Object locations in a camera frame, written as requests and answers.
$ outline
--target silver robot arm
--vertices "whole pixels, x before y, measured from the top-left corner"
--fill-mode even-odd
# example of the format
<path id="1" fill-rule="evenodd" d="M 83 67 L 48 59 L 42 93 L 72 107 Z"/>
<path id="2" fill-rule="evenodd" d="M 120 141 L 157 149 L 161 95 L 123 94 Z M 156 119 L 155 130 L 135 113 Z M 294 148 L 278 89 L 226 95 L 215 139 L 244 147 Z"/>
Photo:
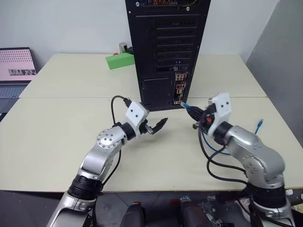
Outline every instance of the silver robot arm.
<path id="1" fill-rule="evenodd" d="M 147 125 L 148 114 L 149 111 L 144 106 L 131 102 L 125 114 L 126 123 L 118 123 L 97 136 L 95 145 L 85 156 L 70 188 L 51 216 L 48 227 L 90 226 L 92 220 L 88 213 L 95 206 L 114 156 L 128 140 L 146 132 L 156 133 L 167 120 L 162 119 L 156 127 L 151 128 Z"/>
<path id="2" fill-rule="evenodd" d="M 295 226 L 291 205 L 285 196 L 282 157 L 255 134 L 228 123 L 232 112 L 228 93 L 211 98 L 206 110 L 185 103 L 181 105 L 198 122 L 193 125 L 195 129 L 200 127 L 202 133 L 225 145 L 230 155 L 243 165 L 251 211 L 259 216 L 263 226 Z"/>

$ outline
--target green box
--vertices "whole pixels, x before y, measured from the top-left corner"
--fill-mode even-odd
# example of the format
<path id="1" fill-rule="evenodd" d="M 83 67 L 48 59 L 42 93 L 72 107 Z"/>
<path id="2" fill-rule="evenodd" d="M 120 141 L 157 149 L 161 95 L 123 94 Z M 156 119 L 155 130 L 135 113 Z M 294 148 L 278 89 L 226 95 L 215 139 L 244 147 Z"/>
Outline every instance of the green box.
<path id="1" fill-rule="evenodd" d="M 116 69 L 126 65 L 134 65 L 134 56 L 130 53 L 121 53 L 113 56 L 105 57 L 109 69 Z"/>

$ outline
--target table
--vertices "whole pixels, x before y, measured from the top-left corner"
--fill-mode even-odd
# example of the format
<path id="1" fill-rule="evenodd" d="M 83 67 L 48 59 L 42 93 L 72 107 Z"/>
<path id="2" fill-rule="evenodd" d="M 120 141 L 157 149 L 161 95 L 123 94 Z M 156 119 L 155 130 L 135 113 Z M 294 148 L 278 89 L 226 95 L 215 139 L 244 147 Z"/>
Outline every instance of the table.
<path id="1" fill-rule="evenodd" d="M 190 98 L 190 105 L 207 106 L 207 98 Z M 285 160 L 286 188 L 303 187 L 303 149 L 266 97 L 231 98 L 231 124 L 254 131 Z M 115 102 L 116 119 L 126 107 Z M 208 191 L 242 189 L 239 183 L 212 178 L 198 143 L 197 131 L 184 109 L 150 113 L 151 126 L 168 117 L 155 135 L 129 141 L 121 163 L 104 188 L 121 191 Z M 109 98 L 22 98 L 0 123 L 0 190 L 63 192 L 94 145 L 97 134 L 111 127 Z M 219 162 L 240 166 L 232 157 Z M 217 175 L 245 179 L 235 170 L 212 166 Z"/>
<path id="2" fill-rule="evenodd" d="M 135 65 L 108 68 L 106 54 L 56 54 L 24 89 L 20 98 L 140 98 Z M 238 55 L 199 55 L 188 97 L 266 97 Z"/>

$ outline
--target black computer case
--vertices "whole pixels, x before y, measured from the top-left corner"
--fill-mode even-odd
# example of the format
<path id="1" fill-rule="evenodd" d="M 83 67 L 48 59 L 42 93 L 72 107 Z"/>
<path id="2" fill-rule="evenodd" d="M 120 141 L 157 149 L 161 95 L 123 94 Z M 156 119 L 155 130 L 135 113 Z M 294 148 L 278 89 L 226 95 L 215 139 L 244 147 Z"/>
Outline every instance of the black computer case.
<path id="1" fill-rule="evenodd" d="M 150 110 L 186 102 L 210 0 L 125 0 L 141 102 Z"/>

